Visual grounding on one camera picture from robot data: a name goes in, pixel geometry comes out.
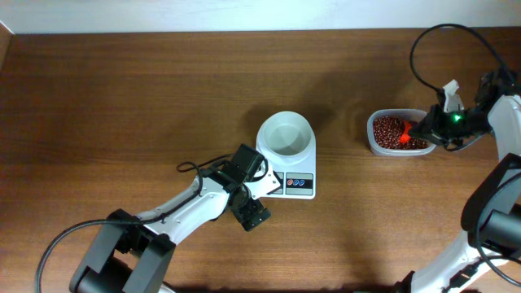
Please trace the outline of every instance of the brown tabletop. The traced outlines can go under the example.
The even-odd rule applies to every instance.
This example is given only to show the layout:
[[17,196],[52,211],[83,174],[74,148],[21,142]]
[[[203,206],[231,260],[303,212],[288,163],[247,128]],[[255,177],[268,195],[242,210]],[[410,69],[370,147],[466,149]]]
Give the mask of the brown tabletop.
[[[164,203],[194,177],[176,173],[178,163],[253,146],[262,122],[284,110],[305,116],[316,134],[316,198],[263,199],[272,216],[251,233],[229,212],[204,224],[178,245],[165,281],[359,289],[421,269],[457,237],[466,200],[497,164],[492,137],[459,153],[370,152],[371,113],[436,102],[409,70],[421,32],[15,36],[0,75],[0,292],[31,291],[41,254],[65,228]],[[480,32],[521,69],[521,28]],[[455,30],[427,37],[417,56],[426,80],[456,79],[468,106],[479,78],[497,67]],[[57,246],[44,292],[68,289],[97,230]],[[515,291],[493,273],[472,287]]]

